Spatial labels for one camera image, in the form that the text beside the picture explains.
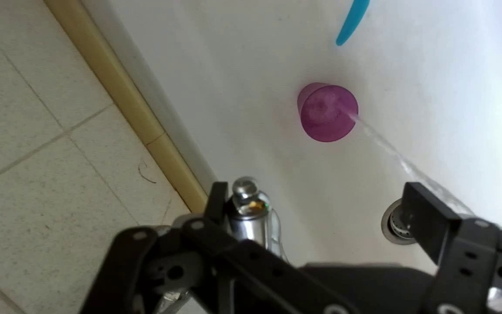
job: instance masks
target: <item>black metal frame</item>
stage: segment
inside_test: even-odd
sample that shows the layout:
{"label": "black metal frame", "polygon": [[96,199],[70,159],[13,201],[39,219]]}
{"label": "black metal frame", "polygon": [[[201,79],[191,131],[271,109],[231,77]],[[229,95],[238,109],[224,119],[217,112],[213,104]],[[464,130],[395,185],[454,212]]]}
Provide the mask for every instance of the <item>black metal frame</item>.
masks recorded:
{"label": "black metal frame", "polygon": [[168,234],[121,233],[83,313],[156,313],[163,295],[191,290],[208,313],[487,313],[502,288],[502,231],[463,220],[421,184],[407,184],[403,220],[440,266],[436,276],[407,267],[311,266],[295,269],[253,241],[236,241],[224,219],[229,185],[215,184],[206,215]]}

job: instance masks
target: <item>tile floor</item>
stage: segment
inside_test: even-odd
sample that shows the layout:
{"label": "tile floor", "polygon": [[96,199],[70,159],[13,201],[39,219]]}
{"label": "tile floor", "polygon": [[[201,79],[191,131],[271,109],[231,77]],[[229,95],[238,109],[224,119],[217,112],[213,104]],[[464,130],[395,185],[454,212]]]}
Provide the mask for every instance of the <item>tile floor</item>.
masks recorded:
{"label": "tile floor", "polygon": [[112,238],[189,213],[42,0],[0,0],[0,313],[77,313]]}

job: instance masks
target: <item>blue object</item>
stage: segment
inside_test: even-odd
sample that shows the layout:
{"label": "blue object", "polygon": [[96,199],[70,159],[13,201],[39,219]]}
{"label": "blue object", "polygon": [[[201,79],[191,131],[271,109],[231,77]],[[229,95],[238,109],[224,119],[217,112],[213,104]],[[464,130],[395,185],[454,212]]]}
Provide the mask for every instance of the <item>blue object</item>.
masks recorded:
{"label": "blue object", "polygon": [[368,8],[370,8],[370,0],[354,0],[353,2],[349,16],[346,18],[342,30],[337,37],[337,46],[344,46],[353,37],[353,34],[356,32],[358,25],[363,20],[363,16],[367,15]]}

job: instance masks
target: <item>blue handle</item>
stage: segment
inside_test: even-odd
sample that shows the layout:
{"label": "blue handle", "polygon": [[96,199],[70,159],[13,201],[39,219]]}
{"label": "blue handle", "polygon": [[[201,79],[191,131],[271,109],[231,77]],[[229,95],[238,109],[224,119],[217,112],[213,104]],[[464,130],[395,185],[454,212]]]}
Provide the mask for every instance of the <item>blue handle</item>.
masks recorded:
{"label": "blue handle", "polygon": [[363,16],[367,15],[368,8],[370,8],[370,0],[354,0],[353,2],[349,16],[346,18],[342,30],[337,37],[337,46],[344,46],[353,37],[353,34],[356,32],[358,25],[363,20]]}

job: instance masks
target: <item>wooden trim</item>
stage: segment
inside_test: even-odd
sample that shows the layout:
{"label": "wooden trim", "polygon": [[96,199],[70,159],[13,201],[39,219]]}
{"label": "wooden trim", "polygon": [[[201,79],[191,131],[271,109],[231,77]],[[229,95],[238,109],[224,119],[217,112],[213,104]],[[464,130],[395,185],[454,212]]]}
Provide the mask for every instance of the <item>wooden trim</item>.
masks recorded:
{"label": "wooden trim", "polygon": [[117,109],[140,137],[151,156],[164,172],[170,184],[178,191],[189,210],[201,213],[206,206],[203,187],[170,137],[164,133],[130,74],[88,15],[86,8],[81,0],[46,0],[46,4],[96,74],[102,86],[109,91]]}

